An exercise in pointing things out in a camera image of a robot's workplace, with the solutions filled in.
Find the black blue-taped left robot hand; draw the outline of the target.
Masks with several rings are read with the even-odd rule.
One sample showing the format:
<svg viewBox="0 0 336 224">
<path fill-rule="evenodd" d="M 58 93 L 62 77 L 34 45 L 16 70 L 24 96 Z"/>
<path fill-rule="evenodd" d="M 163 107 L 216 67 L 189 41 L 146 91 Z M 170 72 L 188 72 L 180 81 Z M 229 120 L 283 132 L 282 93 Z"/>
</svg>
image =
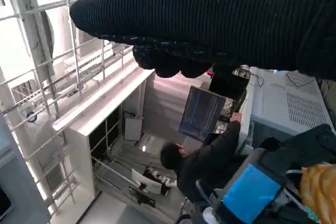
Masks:
<svg viewBox="0 0 336 224">
<path fill-rule="evenodd" d="M 310 223 L 299 207 L 275 205 L 284 190 L 287 171 L 335 159 L 335 134 L 321 124 L 280 144 L 257 148 L 228 184 L 218 192 L 213 214 L 218 223 Z"/>
</svg>

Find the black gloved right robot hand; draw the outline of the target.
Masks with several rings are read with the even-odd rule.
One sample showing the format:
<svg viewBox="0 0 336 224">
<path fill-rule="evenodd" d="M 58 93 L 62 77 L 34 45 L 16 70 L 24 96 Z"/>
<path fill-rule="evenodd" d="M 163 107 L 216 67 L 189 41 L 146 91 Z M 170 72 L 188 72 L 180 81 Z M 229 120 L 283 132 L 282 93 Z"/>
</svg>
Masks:
<svg viewBox="0 0 336 224">
<path fill-rule="evenodd" d="M 247 65 L 335 79 L 335 0 L 77 0 L 69 13 L 162 78 Z"/>
</svg>

